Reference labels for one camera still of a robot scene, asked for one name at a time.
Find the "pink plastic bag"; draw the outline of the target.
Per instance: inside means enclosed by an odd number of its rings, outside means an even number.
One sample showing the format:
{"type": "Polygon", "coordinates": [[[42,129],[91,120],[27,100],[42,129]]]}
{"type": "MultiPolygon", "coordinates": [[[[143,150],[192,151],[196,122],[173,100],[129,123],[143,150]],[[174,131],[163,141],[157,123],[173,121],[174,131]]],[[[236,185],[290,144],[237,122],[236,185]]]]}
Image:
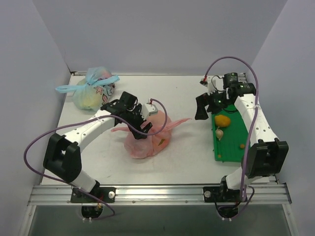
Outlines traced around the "pink plastic bag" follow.
{"type": "Polygon", "coordinates": [[[178,119],[172,121],[169,116],[161,110],[156,115],[147,118],[146,122],[141,125],[144,127],[149,122],[152,128],[149,130],[149,136],[145,139],[135,139],[128,127],[113,128],[111,131],[127,132],[124,147],[129,155],[134,159],[144,159],[152,157],[165,149],[172,138],[172,130],[180,124],[190,120],[189,118],[178,119]]]}

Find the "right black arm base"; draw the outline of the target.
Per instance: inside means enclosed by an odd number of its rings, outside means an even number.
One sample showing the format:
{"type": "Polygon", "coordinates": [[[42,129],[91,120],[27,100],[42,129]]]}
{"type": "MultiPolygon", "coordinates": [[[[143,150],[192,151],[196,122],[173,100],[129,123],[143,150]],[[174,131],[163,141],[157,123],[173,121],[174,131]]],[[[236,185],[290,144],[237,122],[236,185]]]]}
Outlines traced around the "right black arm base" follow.
{"type": "Polygon", "coordinates": [[[206,203],[240,203],[240,190],[231,190],[220,185],[203,187],[203,197],[206,203]]]}

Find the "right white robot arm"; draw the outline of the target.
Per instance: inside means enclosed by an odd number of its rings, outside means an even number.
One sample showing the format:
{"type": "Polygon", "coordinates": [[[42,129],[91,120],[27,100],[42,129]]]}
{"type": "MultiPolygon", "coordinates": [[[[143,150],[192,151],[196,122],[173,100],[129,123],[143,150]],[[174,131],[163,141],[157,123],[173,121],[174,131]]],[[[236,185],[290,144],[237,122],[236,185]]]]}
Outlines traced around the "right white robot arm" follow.
{"type": "Polygon", "coordinates": [[[218,189],[219,197],[230,201],[236,190],[243,193],[250,183],[278,174],[289,151],[286,141],[280,141],[271,129],[259,103],[258,86],[242,83],[237,73],[225,74],[223,89],[218,90],[207,77],[201,84],[208,92],[196,98],[196,120],[208,119],[208,114],[217,114],[229,105],[234,105],[247,129],[245,153],[241,167],[225,177],[226,184],[218,189]]]}

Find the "fake yellow lemon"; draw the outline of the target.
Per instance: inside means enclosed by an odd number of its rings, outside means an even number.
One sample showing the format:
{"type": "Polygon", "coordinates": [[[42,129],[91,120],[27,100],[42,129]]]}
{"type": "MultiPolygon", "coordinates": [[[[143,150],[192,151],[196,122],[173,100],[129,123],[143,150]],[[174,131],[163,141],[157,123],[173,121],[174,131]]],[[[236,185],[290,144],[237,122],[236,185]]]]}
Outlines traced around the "fake yellow lemon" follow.
{"type": "Polygon", "coordinates": [[[217,115],[214,117],[217,127],[228,127],[231,124],[231,119],[225,115],[217,115]]]}

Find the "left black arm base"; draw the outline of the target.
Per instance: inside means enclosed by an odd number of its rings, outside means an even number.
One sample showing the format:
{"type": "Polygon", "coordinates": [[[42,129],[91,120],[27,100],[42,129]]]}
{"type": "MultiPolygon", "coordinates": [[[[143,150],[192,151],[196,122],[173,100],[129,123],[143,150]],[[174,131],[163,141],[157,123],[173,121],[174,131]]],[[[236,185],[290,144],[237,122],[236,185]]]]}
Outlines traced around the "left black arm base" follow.
{"type": "Polygon", "coordinates": [[[97,186],[90,192],[90,195],[96,197],[97,200],[80,191],[78,187],[73,187],[70,202],[85,204],[96,203],[102,200],[106,203],[113,203],[115,201],[116,188],[113,186],[97,186]]]}

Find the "blue tied plastic bag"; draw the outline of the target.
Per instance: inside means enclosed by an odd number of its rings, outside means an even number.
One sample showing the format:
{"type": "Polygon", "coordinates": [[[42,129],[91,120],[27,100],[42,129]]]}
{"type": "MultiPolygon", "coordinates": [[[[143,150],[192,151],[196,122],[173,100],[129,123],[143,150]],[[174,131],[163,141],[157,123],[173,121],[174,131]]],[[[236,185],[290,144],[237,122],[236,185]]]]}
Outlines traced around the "blue tied plastic bag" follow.
{"type": "Polygon", "coordinates": [[[56,88],[59,93],[72,93],[72,102],[80,110],[97,111],[106,104],[115,92],[119,76],[113,75],[105,67],[89,68],[85,78],[76,85],[56,88]]]}

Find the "green plastic tray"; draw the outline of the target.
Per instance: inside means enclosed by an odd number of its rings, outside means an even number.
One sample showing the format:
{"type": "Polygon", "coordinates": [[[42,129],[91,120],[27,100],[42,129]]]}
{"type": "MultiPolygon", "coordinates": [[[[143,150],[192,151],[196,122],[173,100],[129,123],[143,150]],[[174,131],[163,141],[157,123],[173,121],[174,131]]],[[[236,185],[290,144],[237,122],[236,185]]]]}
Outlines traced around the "green plastic tray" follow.
{"type": "Polygon", "coordinates": [[[211,115],[212,132],[214,143],[214,159],[219,162],[235,162],[240,163],[245,154],[245,148],[241,149],[240,145],[246,145],[248,131],[243,122],[240,113],[234,105],[229,105],[216,115],[211,115]],[[225,115],[231,119],[231,124],[228,127],[220,127],[224,136],[219,141],[216,138],[214,117],[217,115],[225,115]]]}

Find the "aluminium front rail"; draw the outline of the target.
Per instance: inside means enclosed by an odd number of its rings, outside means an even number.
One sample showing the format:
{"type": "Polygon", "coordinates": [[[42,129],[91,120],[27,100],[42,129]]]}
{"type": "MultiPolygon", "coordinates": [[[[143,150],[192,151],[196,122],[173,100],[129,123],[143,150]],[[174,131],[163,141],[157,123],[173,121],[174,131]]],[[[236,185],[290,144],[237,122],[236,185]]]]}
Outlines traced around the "aluminium front rail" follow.
{"type": "MultiPolygon", "coordinates": [[[[112,206],[181,206],[213,204],[215,185],[106,185],[103,201],[112,206]]],[[[285,184],[254,184],[247,189],[252,205],[290,204],[285,184]]],[[[94,206],[96,201],[67,185],[39,185],[32,189],[30,206],[94,206]]]]}

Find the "fake garlic bulb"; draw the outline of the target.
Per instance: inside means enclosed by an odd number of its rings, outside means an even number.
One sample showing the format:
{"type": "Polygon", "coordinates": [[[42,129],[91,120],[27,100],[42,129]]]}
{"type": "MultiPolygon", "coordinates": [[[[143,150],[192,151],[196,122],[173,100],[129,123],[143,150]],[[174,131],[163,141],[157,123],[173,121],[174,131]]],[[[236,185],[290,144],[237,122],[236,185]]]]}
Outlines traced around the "fake garlic bulb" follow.
{"type": "Polygon", "coordinates": [[[222,137],[224,136],[224,132],[220,127],[217,127],[217,129],[215,130],[215,135],[216,135],[216,138],[220,141],[222,137]]]}

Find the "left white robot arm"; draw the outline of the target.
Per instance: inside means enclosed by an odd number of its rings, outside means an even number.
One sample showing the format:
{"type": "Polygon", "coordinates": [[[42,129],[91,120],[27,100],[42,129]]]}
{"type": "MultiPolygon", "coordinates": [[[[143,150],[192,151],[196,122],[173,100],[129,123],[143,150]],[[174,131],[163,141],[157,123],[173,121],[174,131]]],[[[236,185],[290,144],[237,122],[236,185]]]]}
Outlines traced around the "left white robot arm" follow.
{"type": "Polygon", "coordinates": [[[99,183],[82,169],[81,152],[106,130],[126,121],[135,139],[145,139],[152,124],[142,124],[158,109],[150,103],[138,104],[137,97],[123,92],[119,99],[104,104],[81,126],[63,135],[53,134],[48,142],[43,166],[63,181],[82,189],[88,202],[99,198],[99,183]]]}

